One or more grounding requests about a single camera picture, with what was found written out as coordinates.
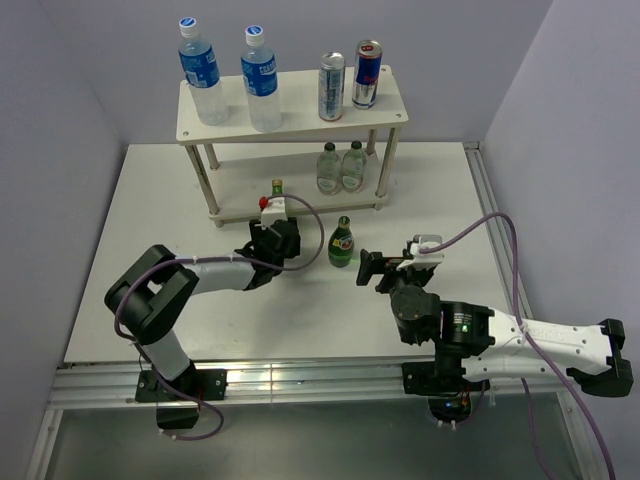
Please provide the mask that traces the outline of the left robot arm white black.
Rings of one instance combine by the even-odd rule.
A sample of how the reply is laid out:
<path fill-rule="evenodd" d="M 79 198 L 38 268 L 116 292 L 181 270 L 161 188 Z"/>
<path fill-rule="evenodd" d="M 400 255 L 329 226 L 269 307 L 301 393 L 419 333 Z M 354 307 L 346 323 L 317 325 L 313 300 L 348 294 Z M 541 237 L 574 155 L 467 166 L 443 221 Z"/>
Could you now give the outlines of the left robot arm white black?
<path fill-rule="evenodd" d="M 179 264 L 163 245 L 154 245 L 118 279 L 104 297 L 106 307 L 138 342 L 159 372 L 159 388 L 172 399 L 200 390 L 193 361 L 173 327 L 187 301 L 200 293 L 250 291 L 280 274 L 266 264 L 284 266 L 300 254 L 297 219 L 262 227 L 249 222 L 251 240 L 221 261 Z"/>

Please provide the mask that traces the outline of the Red Bull can blue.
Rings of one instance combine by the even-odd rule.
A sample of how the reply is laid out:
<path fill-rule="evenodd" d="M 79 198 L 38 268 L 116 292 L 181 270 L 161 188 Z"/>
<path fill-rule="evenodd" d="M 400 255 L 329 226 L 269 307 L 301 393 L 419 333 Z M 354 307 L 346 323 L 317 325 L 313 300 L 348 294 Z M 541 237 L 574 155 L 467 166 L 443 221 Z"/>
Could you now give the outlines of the Red Bull can blue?
<path fill-rule="evenodd" d="M 357 44 L 354 64 L 352 103 L 356 108 L 369 109 L 376 101 L 383 49 L 371 39 Z"/>

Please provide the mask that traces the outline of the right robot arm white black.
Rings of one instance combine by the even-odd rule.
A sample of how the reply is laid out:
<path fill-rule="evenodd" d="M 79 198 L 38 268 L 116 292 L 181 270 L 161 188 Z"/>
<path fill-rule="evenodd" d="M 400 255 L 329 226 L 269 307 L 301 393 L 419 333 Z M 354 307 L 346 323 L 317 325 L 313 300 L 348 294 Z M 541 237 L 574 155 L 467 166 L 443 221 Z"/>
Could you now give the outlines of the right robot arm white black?
<path fill-rule="evenodd" d="M 555 372 L 574 380 L 592 396 L 619 398 L 633 385 L 632 367 L 622 356 L 624 326 L 605 319 L 592 326 L 522 321 L 487 306 L 445 301 L 425 287 L 441 258 L 386 257 L 361 250 L 356 283 L 375 275 L 375 289 L 388 295 L 402 342 L 435 347 L 430 361 L 402 365 L 406 393 L 445 396 L 489 387 L 507 378 L 545 378 Z"/>

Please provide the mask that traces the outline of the Pocari Sweat bottle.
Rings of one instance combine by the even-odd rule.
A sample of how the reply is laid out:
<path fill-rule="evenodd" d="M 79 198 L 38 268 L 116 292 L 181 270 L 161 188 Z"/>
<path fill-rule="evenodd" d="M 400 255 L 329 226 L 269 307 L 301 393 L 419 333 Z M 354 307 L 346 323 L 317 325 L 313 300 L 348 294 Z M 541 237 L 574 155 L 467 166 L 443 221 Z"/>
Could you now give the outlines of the Pocari Sweat bottle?
<path fill-rule="evenodd" d="M 194 17 L 182 18 L 179 29 L 179 58 L 197 115 L 206 125 L 223 124 L 228 118 L 228 107 L 213 46 L 202 35 Z"/>
<path fill-rule="evenodd" d="M 282 121 L 275 52 L 259 25 L 245 29 L 245 41 L 241 67 L 250 121 L 257 131 L 275 131 Z"/>

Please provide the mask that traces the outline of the green Perrier bottle yellow label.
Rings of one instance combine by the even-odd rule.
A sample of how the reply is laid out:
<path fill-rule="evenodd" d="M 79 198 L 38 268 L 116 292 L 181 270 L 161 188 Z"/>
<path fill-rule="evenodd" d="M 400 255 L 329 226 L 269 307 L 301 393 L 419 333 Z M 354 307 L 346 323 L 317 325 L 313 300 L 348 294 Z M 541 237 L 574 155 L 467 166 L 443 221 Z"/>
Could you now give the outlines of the green Perrier bottle yellow label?
<path fill-rule="evenodd" d="M 273 197 L 279 197 L 283 195 L 283 182 L 281 179 L 274 179 L 272 181 L 272 193 Z"/>

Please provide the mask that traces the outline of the silver energy drink can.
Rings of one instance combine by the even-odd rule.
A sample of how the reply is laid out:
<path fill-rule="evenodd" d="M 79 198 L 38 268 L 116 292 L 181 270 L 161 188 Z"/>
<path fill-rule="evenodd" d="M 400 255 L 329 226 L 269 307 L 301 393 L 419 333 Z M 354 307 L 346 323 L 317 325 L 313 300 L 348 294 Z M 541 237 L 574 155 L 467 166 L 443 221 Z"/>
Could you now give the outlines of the silver energy drink can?
<path fill-rule="evenodd" d="M 318 115 L 325 121 L 336 121 L 343 114 L 345 57 L 339 52 L 322 55 L 318 70 Z"/>

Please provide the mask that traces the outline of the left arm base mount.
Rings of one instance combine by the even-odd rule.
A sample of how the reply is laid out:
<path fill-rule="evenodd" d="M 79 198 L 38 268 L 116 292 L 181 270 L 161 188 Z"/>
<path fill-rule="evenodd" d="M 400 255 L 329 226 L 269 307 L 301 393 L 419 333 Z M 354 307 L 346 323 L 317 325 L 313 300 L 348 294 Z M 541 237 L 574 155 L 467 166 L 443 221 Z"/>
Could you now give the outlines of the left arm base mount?
<path fill-rule="evenodd" d="M 225 397 L 227 371 L 224 369 L 199 370 L 193 365 L 176 379 L 164 379 L 153 370 L 143 370 L 138 377 L 134 401 L 138 404 L 156 405 L 156 424 L 169 431 L 189 430 L 200 417 L 203 408 L 197 403 L 193 407 L 162 407 L 164 403 L 189 401 L 221 401 Z"/>

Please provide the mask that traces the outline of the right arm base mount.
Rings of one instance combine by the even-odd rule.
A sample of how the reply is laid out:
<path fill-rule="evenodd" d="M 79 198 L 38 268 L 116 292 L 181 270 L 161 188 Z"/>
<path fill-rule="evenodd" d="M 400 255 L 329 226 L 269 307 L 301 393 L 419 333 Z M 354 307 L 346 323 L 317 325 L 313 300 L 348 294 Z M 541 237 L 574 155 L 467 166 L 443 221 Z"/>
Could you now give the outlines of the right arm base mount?
<path fill-rule="evenodd" d="M 405 362 L 401 370 L 404 393 L 425 397 L 436 426 L 452 431 L 473 418 L 490 388 L 488 380 L 437 376 L 434 362 Z"/>

